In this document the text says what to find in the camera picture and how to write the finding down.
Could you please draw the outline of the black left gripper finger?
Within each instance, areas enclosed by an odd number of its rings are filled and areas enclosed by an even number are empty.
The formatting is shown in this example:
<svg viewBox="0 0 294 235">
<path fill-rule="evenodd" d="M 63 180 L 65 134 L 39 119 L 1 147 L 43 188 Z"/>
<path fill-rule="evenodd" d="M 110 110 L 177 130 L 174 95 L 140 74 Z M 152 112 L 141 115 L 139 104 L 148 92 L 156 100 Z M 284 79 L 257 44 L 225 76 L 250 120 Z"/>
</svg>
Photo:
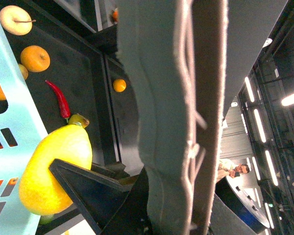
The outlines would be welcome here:
<svg viewBox="0 0 294 235">
<path fill-rule="evenodd" d="M 114 179 L 60 159 L 53 160 L 49 170 L 97 235 L 103 234 L 137 180 Z"/>
</svg>

